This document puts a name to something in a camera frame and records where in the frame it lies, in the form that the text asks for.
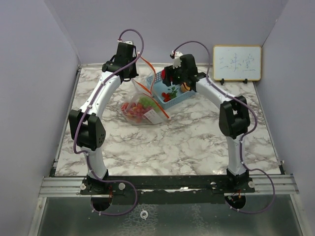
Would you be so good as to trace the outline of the red apple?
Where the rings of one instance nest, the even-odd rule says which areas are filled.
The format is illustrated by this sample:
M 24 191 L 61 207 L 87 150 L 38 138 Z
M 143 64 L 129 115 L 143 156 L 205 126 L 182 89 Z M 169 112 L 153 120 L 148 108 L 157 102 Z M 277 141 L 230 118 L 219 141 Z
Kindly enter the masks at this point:
M 165 70 L 161 71 L 161 78 L 164 80 L 164 78 L 165 78 Z

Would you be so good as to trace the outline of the peach fruit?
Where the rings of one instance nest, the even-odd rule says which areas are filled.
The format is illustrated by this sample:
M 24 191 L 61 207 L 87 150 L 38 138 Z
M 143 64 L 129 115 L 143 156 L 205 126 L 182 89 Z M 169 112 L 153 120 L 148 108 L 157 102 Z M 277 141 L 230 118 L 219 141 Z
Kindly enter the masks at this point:
M 181 85 L 181 92 L 185 93 L 185 92 L 188 92 L 188 91 L 191 91 L 190 87 L 186 83 L 183 83 Z

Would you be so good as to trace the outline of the green grape bunch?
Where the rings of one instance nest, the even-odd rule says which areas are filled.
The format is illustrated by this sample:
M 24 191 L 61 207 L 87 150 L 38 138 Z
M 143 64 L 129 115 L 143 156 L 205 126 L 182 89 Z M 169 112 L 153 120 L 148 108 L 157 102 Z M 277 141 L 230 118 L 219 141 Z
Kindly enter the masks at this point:
M 139 98 L 138 103 L 140 103 L 144 109 L 158 109 L 158 105 L 151 97 L 142 96 Z

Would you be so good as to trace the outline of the clear zip bag orange zipper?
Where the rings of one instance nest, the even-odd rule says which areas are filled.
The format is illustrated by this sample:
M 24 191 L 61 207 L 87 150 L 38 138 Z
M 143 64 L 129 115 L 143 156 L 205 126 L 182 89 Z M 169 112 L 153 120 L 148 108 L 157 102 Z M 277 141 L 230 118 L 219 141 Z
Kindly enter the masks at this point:
M 142 96 L 147 96 L 147 97 L 150 97 L 144 93 L 136 93 L 134 94 L 132 97 L 128 98 L 126 101 L 123 101 L 121 104 L 120 104 L 120 111 L 121 111 L 121 105 L 124 103 L 124 102 L 128 102 L 131 104 L 131 106 L 135 106 L 135 105 L 138 105 L 140 106 L 141 104 L 138 103 L 138 100 L 140 97 Z M 127 122 L 129 122 L 130 124 L 132 125 L 156 125 L 156 124 L 160 124 L 160 123 L 163 123 L 163 122 L 166 122 L 170 119 L 169 115 L 166 113 L 166 111 L 162 108 L 162 106 L 160 106 L 160 104 L 158 102 L 156 102 L 156 104 L 158 105 L 158 109 L 144 109 L 145 110 L 145 113 L 144 113 L 144 116 L 148 119 L 148 121 L 146 123 L 141 123 L 141 124 L 135 124 L 135 123 L 132 123 L 130 122 L 128 119 L 127 119 L 127 116 L 124 115 L 122 112 L 122 116 L 126 119 Z

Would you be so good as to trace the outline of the red strawberry bunch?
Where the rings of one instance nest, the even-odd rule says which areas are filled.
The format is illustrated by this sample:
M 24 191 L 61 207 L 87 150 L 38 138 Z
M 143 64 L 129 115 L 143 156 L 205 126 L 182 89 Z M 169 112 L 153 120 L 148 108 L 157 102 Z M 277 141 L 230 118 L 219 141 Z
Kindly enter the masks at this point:
M 128 102 L 124 102 L 124 103 L 121 105 L 121 112 L 122 112 L 124 115 L 128 115 L 128 114 L 130 114 L 130 111 L 131 111 L 131 104 L 128 103 Z

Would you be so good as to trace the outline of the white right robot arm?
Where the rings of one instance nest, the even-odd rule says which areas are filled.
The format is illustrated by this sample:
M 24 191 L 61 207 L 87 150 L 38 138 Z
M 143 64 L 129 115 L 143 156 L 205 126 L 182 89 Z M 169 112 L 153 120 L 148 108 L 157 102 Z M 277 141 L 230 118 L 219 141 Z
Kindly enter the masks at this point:
M 189 90 L 205 96 L 219 109 L 219 129 L 226 137 L 228 146 L 227 174 L 231 176 L 226 180 L 226 187 L 231 192 L 238 192 L 244 186 L 241 177 L 248 175 L 241 157 L 244 154 L 241 137 L 247 133 L 250 125 L 246 98 L 234 97 L 217 87 L 208 73 L 198 71 L 193 55 L 176 52 L 170 57 L 173 64 L 163 69 L 162 82 L 168 87 L 184 84 Z

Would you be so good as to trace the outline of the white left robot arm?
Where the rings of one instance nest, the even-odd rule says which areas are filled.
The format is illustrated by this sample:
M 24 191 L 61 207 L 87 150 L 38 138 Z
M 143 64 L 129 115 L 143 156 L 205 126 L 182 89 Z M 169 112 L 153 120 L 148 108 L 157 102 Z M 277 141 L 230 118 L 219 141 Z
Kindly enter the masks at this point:
M 103 162 L 102 149 L 106 137 L 101 118 L 113 93 L 124 80 L 138 76 L 135 63 L 136 46 L 133 41 L 119 41 L 116 54 L 103 64 L 101 76 L 87 101 L 68 115 L 73 151 L 84 154 L 87 162 L 87 178 L 92 181 L 92 189 L 103 194 L 108 190 L 108 171 Z

